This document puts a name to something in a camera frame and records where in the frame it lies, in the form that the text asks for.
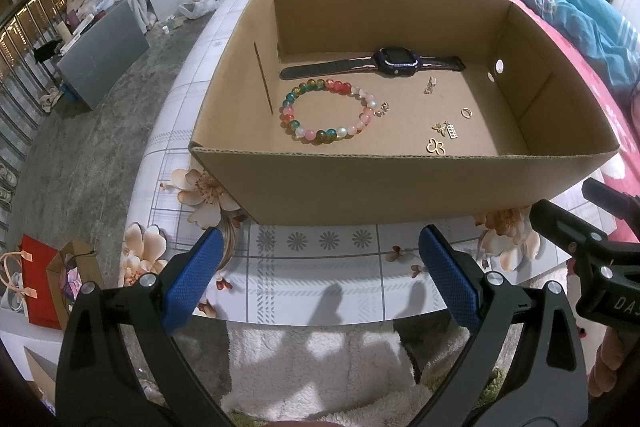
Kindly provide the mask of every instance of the gray floor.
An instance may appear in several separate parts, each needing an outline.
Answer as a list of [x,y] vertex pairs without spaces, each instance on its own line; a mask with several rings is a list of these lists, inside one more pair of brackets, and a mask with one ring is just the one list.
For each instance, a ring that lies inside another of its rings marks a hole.
[[[147,34],[149,50],[94,110],[62,98],[33,142],[12,201],[7,247],[23,233],[55,248],[82,239],[98,253],[107,286],[116,283],[122,234],[133,185],[162,102],[184,59],[209,21],[186,21],[164,35]],[[130,330],[135,367],[145,368]],[[228,385],[225,323],[193,317],[176,341],[214,399]]]

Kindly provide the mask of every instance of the silver bolt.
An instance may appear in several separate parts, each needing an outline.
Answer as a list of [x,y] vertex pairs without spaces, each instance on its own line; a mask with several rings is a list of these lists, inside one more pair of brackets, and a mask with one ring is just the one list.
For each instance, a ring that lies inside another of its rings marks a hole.
[[486,279],[489,281],[489,284],[494,286],[500,286],[500,284],[504,282],[504,277],[498,272],[489,272],[486,275]]
[[156,279],[157,277],[155,273],[145,273],[140,278],[140,285],[148,288],[149,286],[153,286],[156,283]]
[[92,281],[84,283],[80,288],[80,291],[85,295],[89,295],[89,293],[91,293],[94,290],[95,290],[95,283]]
[[600,273],[605,279],[611,279],[613,277],[613,272],[608,266],[601,266]]
[[551,281],[548,288],[551,293],[555,293],[556,295],[560,295],[562,293],[562,286],[556,281]]

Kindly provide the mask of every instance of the watch strap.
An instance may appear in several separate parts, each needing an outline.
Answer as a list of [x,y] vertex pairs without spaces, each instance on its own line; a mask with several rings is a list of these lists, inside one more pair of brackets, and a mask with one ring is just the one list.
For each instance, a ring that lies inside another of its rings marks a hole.
[[291,66],[280,72],[283,80],[294,80],[306,76],[320,76],[324,74],[349,73],[357,70],[376,70],[378,67],[373,57],[345,58],[332,62],[320,62],[319,64],[306,64],[303,66]]
[[426,70],[447,70],[464,71],[466,66],[460,57],[419,57],[418,69]]

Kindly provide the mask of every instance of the beaded bracelet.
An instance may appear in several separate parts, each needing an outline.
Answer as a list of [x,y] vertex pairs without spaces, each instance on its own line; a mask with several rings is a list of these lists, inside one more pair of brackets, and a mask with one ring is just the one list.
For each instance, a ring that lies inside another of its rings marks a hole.
[[[336,129],[327,129],[326,131],[319,130],[317,132],[311,129],[304,129],[300,125],[300,122],[295,119],[293,103],[296,101],[297,97],[306,92],[322,90],[328,90],[334,93],[352,94],[355,98],[364,99],[367,102],[367,107],[364,108],[360,115],[360,119],[353,125],[340,126]],[[284,115],[283,121],[287,124],[287,128],[292,130],[298,138],[305,138],[309,142],[316,140],[318,143],[331,143],[334,140],[344,138],[347,135],[355,136],[359,131],[364,130],[369,122],[371,122],[371,117],[377,107],[378,102],[376,102],[376,98],[371,93],[368,93],[359,87],[351,86],[348,82],[343,84],[339,80],[334,82],[332,79],[328,79],[326,81],[311,79],[308,82],[302,82],[298,87],[291,89],[290,93],[287,93],[287,98],[282,102],[282,114]]]

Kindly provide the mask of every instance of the pink bedding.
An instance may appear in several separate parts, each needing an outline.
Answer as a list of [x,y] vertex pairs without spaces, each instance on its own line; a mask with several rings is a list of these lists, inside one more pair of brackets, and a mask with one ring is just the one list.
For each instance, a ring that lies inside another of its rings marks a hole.
[[[640,194],[640,152],[634,138],[634,133],[626,123],[622,111],[614,102],[607,87],[600,77],[593,71],[590,65],[582,58],[582,55],[565,39],[558,31],[543,21],[535,13],[527,8],[520,0],[510,0],[517,4],[546,32],[547,35],[558,45],[564,54],[571,60],[586,82],[589,89],[595,96],[604,111],[613,132],[620,143],[620,151],[600,169],[604,177],[604,182],[615,190],[626,192],[627,194]],[[616,219],[617,230],[609,235],[612,241],[628,241],[637,243],[636,236],[624,223]]]

